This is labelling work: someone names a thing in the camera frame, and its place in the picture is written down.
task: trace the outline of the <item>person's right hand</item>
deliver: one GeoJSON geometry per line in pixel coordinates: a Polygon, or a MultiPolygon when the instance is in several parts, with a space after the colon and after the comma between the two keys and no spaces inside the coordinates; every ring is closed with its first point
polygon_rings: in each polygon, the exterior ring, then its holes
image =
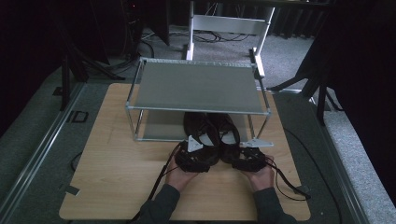
{"type": "MultiPolygon", "coordinates": [[[[269,160],[266,159],[268,163],[273,163],[273,156],[266,155],[265,157],[269,158],[269,160]]],[[[274,187],[275,172],[269,165],[266,165],[257,173],[242,171],[242,174],[247,176],[247,179],[250,181],[250,185],[253,188],[253,192],[274,187]]]]}

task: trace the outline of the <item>black stand leg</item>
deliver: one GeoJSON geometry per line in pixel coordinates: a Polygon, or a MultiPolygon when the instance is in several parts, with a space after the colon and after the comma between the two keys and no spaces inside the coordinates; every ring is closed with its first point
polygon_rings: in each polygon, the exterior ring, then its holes
{"type": "Polygon", "coordinates": [[[68,33],[62,17],[59,13],[59,10],[54,3],[54,1],[47,0],[45,1],[46,8],[54,22],[55,28],[60,35],[60,43],[62,52],[64,53],[63,61],[62,61],[62,84],[63,84],[63,92],[62,92],[62,106],[61,110],[64,110],[69,102],[70,98],[70,75],[69,70],[72,70],[73,75],[77,81],[86,82],[89,78],[87,71],[85,70],[84,63],[90,64],[94,69],[104,73],[111,79],[116,80],[124,80],[125,77],[119,77],[115,74],[107,71],[103,66],[99,63],[91,60],[88,56],[86,56],[83,52],[78,50],[74,45],[70,34],[68,33]]]}

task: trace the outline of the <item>black device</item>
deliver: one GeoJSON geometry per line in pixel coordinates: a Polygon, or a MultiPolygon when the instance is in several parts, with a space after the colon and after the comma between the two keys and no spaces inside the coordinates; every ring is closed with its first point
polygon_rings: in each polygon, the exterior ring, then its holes
{"type": "Polygon", "coordinates": [[[231,163],[234,169],[246,172],[258,172],[267,164],[265,155],[258,147],[241,147],[244,159],[238,159],[231,163]]]}
{"type": "Polygon", "coordinates": [[[199,161],[187,150],[188,142],[183,141],[180,143],[180,149],[175,155],[175,162],[184,172],[203,173],[208,172],[210,165],[208,162],[199,161]]]}

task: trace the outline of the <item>person's left hand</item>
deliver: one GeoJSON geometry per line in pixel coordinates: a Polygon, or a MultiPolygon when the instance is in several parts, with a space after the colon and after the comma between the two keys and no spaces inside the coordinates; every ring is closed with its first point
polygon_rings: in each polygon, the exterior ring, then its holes
{"type": "Polygon", "coordinates": [[[175,156],[169,162],[165,183],[181,192],[199,173],[184,172],[175,162],[175,156]]]}

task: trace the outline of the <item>white metal frame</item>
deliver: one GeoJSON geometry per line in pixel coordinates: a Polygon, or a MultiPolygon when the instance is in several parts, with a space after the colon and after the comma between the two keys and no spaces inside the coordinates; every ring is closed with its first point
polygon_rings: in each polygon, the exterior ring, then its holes
{"type": "Polygon", "coordinates": [[[214,31],[223,33],[237,33],[244,35],[258,35],[260,37],[256,48],[253,48],[253,59],[257,64],[258,73],[264,77],[262,67],[262,46],[274,15],[274,7],[267,7],[264,20],[252,20],[219,16],[206,16],[194,14],[194,1],[190,2],[190,22],[189,22],[189,44],[187,46],[187,60],[192,60],[194,53],[193,33],[194,30],[214,31]]]}

